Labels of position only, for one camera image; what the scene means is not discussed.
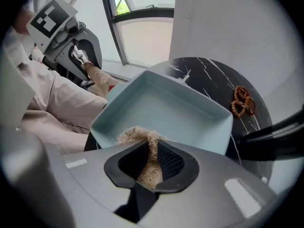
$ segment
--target plastic tray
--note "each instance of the plastic tray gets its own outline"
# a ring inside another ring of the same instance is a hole
[[[140,125],[168,140],[224,155],[232,128],[230,111],[170,78],[144,71],[96,117],[91,133],[102,148],[116,145],[126,128]]]

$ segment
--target light blue tray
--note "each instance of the light blue tray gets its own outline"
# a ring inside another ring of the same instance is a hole
[[[196,90],[144,71],[95,118],[91,133],[107,148],[116,145],[126,128],[140,125],[169,140],[225,155],[232,120],[230,111]]]

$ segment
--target green foliage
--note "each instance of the green foliage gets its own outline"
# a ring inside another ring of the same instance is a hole
[[[122,0],[117,8],[117,14],[119,15],[119,14],[123,14],[123,13],[127,13],[127,12],[130,12],[129,8],[128,8],[127,4],[125,3],[125,1]]]

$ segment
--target black marble table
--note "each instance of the black marble table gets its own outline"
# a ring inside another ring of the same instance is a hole
[[[240,163],[245,169],[256,176],[260,178],[266,177],[267,182],[269,182],[273,161],[239,160],[236,150],[236,137],[272,125],[263,99],[245,77],[225,64],[200,57],[184,57],[169,60],[157,64],[149,70],[178,79],[182,84],[187,84],[230,111],[235,87],[238,85],[245,87],[256,103],[256,112],[254,116],[246,113],[241,118],[234,117],[226,156]]]

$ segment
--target shredded packing material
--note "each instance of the shredded packing material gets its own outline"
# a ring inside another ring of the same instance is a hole
[[[156,185],[162,182],[162,169],[157,161],[157,142],[159,140],[166,140],[166,138],[158,134],[156,131],[151,131],[141,126],[128,128],[117,136],[117,142],[119,144],[142,139],[146,139],[148,141],[150,153],[147,164],[137,181],[145,185],[147,188],[154,190]]]

